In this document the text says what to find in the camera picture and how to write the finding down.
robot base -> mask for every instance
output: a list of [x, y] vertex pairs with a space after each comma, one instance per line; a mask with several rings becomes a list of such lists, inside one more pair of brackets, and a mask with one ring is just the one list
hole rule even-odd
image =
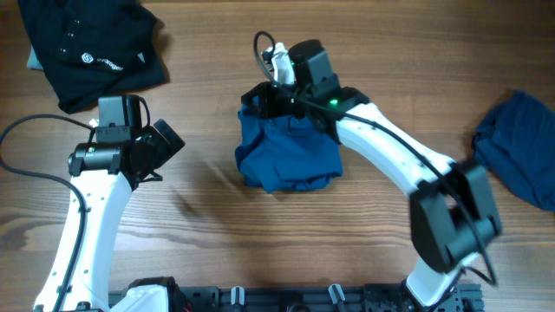
[[[328, 288], [219, 289], [217, 287], [181, 287], [191, 312], [409, 312], [411, 307], [402, 284], [366, 284], [341, 288], [344, 301], [333, 300]], [[126, 291], [112, 291], [109, 305], [118, 303]], [[241, 299], [232, 300], [234, 296]], [[483, 312], [479, 284], [458, 284], [449, 298], [434, 312]]]

fabric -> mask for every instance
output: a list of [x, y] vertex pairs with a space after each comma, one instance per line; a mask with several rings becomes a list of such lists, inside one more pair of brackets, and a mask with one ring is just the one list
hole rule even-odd
[[518, 197], [555, 211], [555, 113], [522, 91], [494, 107], [473, 137], [474, 157]]
[[19, 7], [64, 112], [166, 81], [152, 44], [157, 19], [134, 0], [19, 0]]
[[27, 68], [43, 70], [41, 63], [36, 59], [36, 54], [33, 46], [31, 46], [31, 53], [29, 55], [29, 59], [27, 60]]
[[311, 191], [343, 175], [339, 146], [318, 133], [309, 119], [294, 116], [259, 119], [249, 108], [238, 112], [243, 143], [235, 150], [237, 167], [248, 186]]

blue cloth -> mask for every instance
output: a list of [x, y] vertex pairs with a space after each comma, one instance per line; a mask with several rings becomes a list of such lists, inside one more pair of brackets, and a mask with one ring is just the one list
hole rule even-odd
[[311, 191], [343, 175], [339, 146], [312, 122], [294, 116], [259, 119], [248, 107], [238, 112], [243, 143], [235, 150], [237, 168], [248, 186]]
[[474, 157], [518, 197], [555, 211], [555, 113], [522, 91], [494, 107], [473, 137]]

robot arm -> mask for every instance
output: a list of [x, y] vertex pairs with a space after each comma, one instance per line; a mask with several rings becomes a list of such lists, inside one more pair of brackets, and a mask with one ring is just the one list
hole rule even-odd
[[[501, 233], [485, 169], [472, 159], [456, 163], [428, 149], [387, 120], [364, 94], [354, 88], [341, 88], [318, 40], [291, 48], [291, 65], [281, 62], [287, 51], [281, 42], [273, 50], [277, 56], [272, 57], [272, 48], [262, 56], [266, 64], [271, 59], [274, 81], [258, 85], [243, 96], [242, 102], [265, 118], [284, 112], [309, 117], [318, 131], [360, 153], [408, 196], [411, 236], [421, 258], [405, 282], [406, 292], [419, 309], [436, 306], [454, 286], [461, 270], [478, 256], [477, 240], [487, 245]], [[257, 105], [251, 100], [254, 96], [259, 97]], [[424, 166], [415, 152], [399, 140], [423, 156], [437, 172]], [[447, 207], [448, 192], [437, 173], [444, 177], [442, 183], [457, 192], [464, 209], [469, 210], [469, 219], [461, 216], [466, 213], [461, 211], [463, 207]]]
[[[95, 129], [97, 141], [79, 144], [69, 157], [71, 184], [87, 203], [86, 225], [81, 245], [75, 247], [80, 230], [80, 206], [72, 193], [52, 270], [33, 306], [36, 312], [110, 310], [109, 273], [123, 210], [139, 183], [161, 180], [154, 170], [185, 145], [163, 120], [155, 122], [153, 127], [149, 124], [142, 127], [139, 101], [135, 95], [100, 98], [100, 125]], [[75, 265], [70, 267], [74, 248], [79, 248], [79, 252]], [[71, 276], [69, 291], [62, 298], [62, 305], [55, 308], [58, 297], [63, 296], [60, 288], [68, 270]], [[127, 300], [113, 310], [169, 309], [167, 287], [137, 286], [140, 293], [129, 294]]]

wooden table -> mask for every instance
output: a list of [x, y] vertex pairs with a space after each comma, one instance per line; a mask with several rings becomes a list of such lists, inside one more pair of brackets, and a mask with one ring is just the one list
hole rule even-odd
[[[25, 68], [29, 39], [13, 0], [0, 6], [0, 128], [61, 114], [41, 72]], [[116, 239], [111, 289], [175, 276], [182, 286], [279, 287], [400, 282], [417, 258], [407, 200], [361, 156], [324, 191], [243, 186], [235, 166], [239, 97], [264, 80], [252, 37], [290, 47], [318, 38], [342, 84], [368, 94], [397, 126], [456, 159], [484, 114], [511, 88], [555, 104], [555, 6], [527, 1], [145, 1], [171, 82], [142, 91], [186, 147], [133, 195]], [[75, 114], [88, 121], [93, 109]], [[57, 121], [18, 128], [3, 145], [13, 166], [68, 178], [87, 133]], [[491, 178], [505, 234], [489, 248], [498, 289], [487, 311], [555, 310], [555, 218]], [[0, 309], [29, 310], [54, 259], [69, 191], [0, 171]], [[467, 280], [478, 283], [475, 276]]]

